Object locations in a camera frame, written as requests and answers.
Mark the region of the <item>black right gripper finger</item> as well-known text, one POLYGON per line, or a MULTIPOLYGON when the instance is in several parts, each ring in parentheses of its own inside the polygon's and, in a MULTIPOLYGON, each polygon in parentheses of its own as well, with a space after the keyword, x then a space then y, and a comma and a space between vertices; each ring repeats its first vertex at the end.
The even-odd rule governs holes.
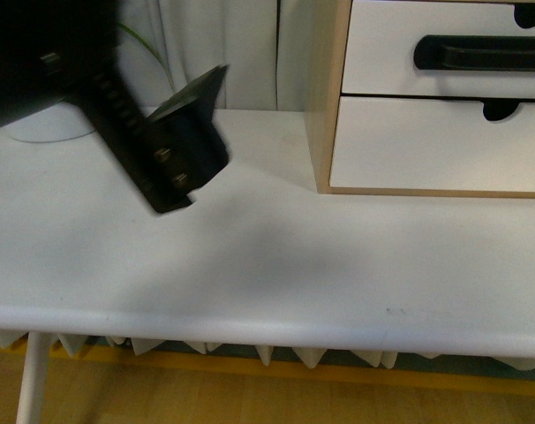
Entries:
POLYGON ((199 189, 230 161, 229 151, 214 125, 217 97, 229 67, 218 65, 189 82, 150 116, 165 136, 154 159, 175 189, 199 189))

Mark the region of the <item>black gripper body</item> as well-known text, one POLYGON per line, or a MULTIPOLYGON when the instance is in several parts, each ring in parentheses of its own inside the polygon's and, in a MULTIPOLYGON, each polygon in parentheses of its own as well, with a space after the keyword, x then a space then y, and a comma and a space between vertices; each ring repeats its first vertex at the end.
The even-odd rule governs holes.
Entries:
POLYGON ((118 68, 118 12, 117 1, 0 1, 0 128, 68 102, 156 213, 186 208, 154 158, 164 138, 118 68))

